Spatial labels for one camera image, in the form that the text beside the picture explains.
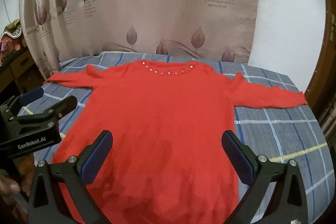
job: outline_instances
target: beige curtain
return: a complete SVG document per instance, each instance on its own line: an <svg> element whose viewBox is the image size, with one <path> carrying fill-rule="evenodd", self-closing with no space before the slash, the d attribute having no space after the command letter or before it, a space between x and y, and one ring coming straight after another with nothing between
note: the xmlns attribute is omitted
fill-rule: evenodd
<svg viewBox="0 0 336 224"><path fill-rule="evenodd" d="M331 147L336 143L336 93L329 101L318 121L325 139L329 147Z"/></svg>
<svg viewBox="0 0 336 224"><path fill-rule="evenodd" d="M98 51L248 62L258 0L20 0L30 52L45 78Z"/></svg>

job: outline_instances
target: bed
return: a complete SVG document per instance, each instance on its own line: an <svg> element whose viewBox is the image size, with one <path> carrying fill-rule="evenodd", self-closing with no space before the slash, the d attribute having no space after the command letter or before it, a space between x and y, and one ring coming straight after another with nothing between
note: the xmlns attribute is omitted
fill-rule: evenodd
<svg viewBox="0 0 336 224"><path fill-rule="evenodd" d="M101 52L94 56L76 58L61 63L61 73L85 70L87 64L92 64L99 70L105 70L111 66L139 59L161 62L188 62L191 60L157 54ZM241 72L248 82L266 86L279 85L282 89L298 91L293 82L285 75L237 63L199 61L211 65L216 72L230 78ZM92 91L71 89L54 83L46 83L42 88L44 89L43 97L22 108L19 115L41 113L63 98L74 95L78 100L77 108L61 119L59 123L61 137L65 138L68 130L83 111ZM289 159L295 159L298 162L307 195L308 220L309 223L315 222L334 196L335 177L328 146L310 108L306 105L288 109L235 107L235 127L235 134L240 141L250 146L257 155L264 154L276 162L287 162ZM51 162L57 148L58 145L54 145L35 152L36 163L42 159ZM268 188L253 222L260 220L263 216L273 189L274 184ZM247 186L239 182L240 199L246 190Z"/></svg>

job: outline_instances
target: screw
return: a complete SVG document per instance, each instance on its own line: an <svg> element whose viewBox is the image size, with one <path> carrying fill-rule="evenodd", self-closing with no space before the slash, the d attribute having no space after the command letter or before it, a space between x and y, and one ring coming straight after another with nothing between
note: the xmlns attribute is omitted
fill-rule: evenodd
<svg viewBox="0 0 336 224"><path fill-rule="evenodd" d="M266 162L266 161L267 161L267 157L264 156L264 155L259 155L259 156L258 156L258 159L259 159L261 162Z"/></svg>
<svg viewBox="0 0 336 224"><path fill-rule="evenodd" d="M77 160L77 157L76 156L70 156L69 158L68 158L68 162L70 162L70 163L73 163L73 162L75 162Z"/></svg>
<svg viewBox="0 0 336 224"><path fill-rule="evenodd" d="M291 166L296 166L296 165L297 165L297 163L296 163L295 160L290 160L290 161L289 161L289 164L290 164Z"/></svg>
<svg viewBox="0 0 336 224"><path fill-rule="evenodd" d="M45 165L45 160L40 160L37 165L39 167L42 167L43 165Z"/></svg>

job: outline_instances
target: human hand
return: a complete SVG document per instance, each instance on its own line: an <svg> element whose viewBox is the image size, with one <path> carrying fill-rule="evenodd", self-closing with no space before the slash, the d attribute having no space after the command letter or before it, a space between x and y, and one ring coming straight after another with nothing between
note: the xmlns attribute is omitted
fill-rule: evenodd
<svg viewBox="0 0 336 224"><path fill-rule="evenodd" d="M22 176L21 187L16 181L4 175L0 175L0 196L7 204L13 204L13 200L10 198L12 193L19 193L23 190L28 196L30 195L30 188L34 178L35 169L34 155L29 154L21 162L18 168L19 173Z"/></svg>

